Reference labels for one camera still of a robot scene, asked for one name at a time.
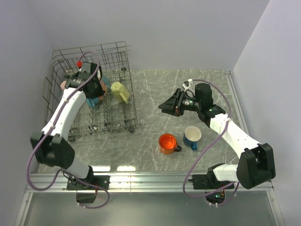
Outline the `light blue yellow-inside mug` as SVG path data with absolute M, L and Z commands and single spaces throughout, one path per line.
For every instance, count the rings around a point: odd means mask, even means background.
M 110 81 L 108 80 L 108 78 L 106 76 L 103 76 L 101 81 L 105 84 L 105 86 L 110 89 L 111 88 L 111 84 Z

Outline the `blue patterned mug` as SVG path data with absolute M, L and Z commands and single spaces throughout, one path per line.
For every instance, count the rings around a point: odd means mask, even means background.
M 86 99 L 86 102 L 87 102 L 88 106 L 91 107 L 91 108 L 94 108 L 95 105 L 98 103 L 98 101 L 99 101 L 98 98 L 94 98 L 94 99 L 87 98 Z

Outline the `pale yellow mug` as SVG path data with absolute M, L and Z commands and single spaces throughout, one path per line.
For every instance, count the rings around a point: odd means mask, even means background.
M 111 87 L 111 93 L 114 95 L 114 97 L 121 103 L 129 103 L 129 97 L 130 94 L 126 87 L 120 83 L 120 82 L 114 82 L 112 83 Z

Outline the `light pink mug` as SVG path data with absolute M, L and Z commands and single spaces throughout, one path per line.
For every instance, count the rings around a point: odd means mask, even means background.
M 61 88 L 62 91 L 65 90 L 65 85 L 66 85 L 66 81 L 63 81 L 63 82 L 61 83 L 61 85 L 60 85 L 60 88 Z

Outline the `salmon pink mug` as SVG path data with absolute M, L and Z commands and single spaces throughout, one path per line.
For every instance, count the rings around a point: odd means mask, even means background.
M 102 87 L 102 89 L 103 89 L 103 91 L 104 91 L 104 94 L 103 94 L 102 96 L 98 97 L 98 99 L 101 101 L 101 100 L 103 100 L 103 97 L 106 96 L 106 94 L 107 94 L 107 92 L 108 92 L 108 88 L 107 88 L 107 87 L 105 86 L 105 84 L 101 81 L 103 75 L 100 74 L 100 70 L 98 70 L 98 72 L 97 72 L 97 77 L 98 77 L 98 80 L 99 80 L 99 82 L 100 82 L 100 84 L 101 84 L 101 87 Z

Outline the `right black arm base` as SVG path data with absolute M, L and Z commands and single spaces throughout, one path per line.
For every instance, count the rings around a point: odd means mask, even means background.
M 229 181 L 218 181 L 214 174 L 208 172 L 207 174 L 194 174 L 192 178 L 188 179 L 188 182 L 192 182 L 194 190 L 216 190 L 223 186 L 227 186 L 225 189 L 233 189 L 234 185 Z

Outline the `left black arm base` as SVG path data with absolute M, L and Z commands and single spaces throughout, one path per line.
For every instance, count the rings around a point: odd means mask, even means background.
M 99 186 L 101 188 L 108 190 L 109 183 L 110 183 L 110 176 L 96 175 L 93 177 L 91 182 L 86 181 L 86 183 L 92 184 L 94 186 Z M 87 186 L 85 184 L 82 184 L 78 182 L 76 179 L 69 177 L 66 189 L 71 191 L 82 191 L 82 190 L 93 190 L 95 188 L 92 186 Z

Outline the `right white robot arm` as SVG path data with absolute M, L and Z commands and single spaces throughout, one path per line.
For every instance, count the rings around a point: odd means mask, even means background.
M 197 84 L 194 95 L 190 97 L 187 92 L 194 81 Z M 206 174 L 193 175 L 194 189 L 220 191 L 233 188 L 234 185 L 251 189 L 274 179 L 276 168 L 273 148 L 268 143 L 261 144 L 251 138 L 231 120 L 231 111 L 225 112 L 214 104 L 213 86 L 202 79 L 189 79 L 159 105 L 163 113 L 176 117 L 182 116 L 185 111 L 196 112 L 198 118 L 218 134 L 214 142 L 223 138 L 239 158 L 238 164 L 220 163 L 210 167 Z

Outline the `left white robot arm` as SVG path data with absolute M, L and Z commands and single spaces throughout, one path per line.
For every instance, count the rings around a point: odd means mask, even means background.
M 78 178 L 83 189 L 95 183 L 92 168 L 75 158 L 75 151 L 67 142 L 68 135 L 81 106 L 85 101 L 105 94 L 101 86 L 102 70 L 99 64 L 78 62 L 79 71 L 63 82 L 63 96 L 53 116 L 41 132 L 34 132 L 30 142 L 33 159 L 47 166 L 59 167 L 72 177 Z

